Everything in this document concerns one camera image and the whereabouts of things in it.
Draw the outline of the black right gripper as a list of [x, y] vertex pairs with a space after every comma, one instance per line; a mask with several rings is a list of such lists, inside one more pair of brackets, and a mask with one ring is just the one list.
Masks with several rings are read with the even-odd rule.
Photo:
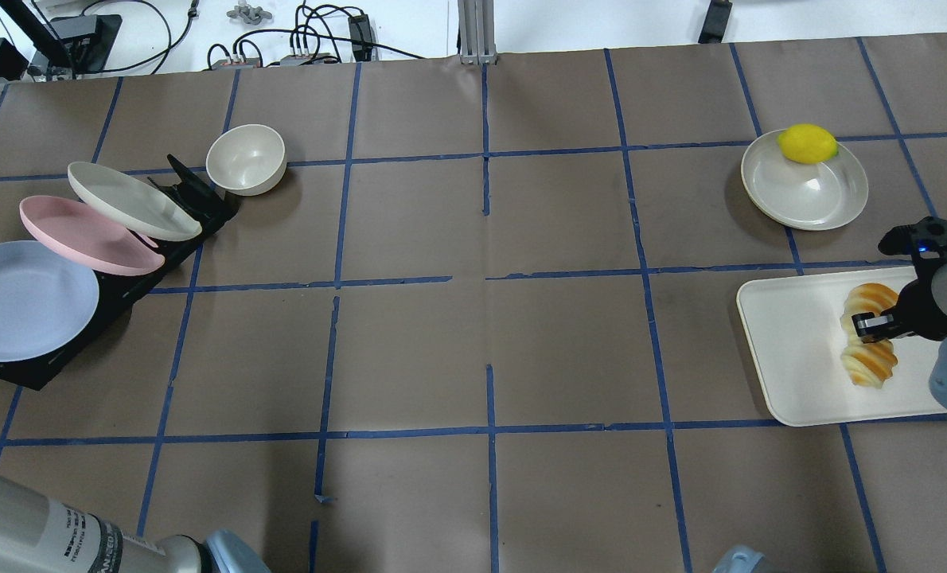
[[855, 337], [861, 342], [890, 341], [897, 337], [897, 322], [910, 334], [926, 340], [947, 338], [947, 259], [914, 259], [916, 279], [900, 291], [893, 314], [871, 312], [852, 315]]

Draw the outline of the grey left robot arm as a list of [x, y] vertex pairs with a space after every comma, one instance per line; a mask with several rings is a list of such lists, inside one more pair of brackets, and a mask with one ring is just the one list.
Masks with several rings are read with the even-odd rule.
[[195, 298], [0, 398], [0, 572], [902, 572], [891, 422], [676, 416], [642, 312]]

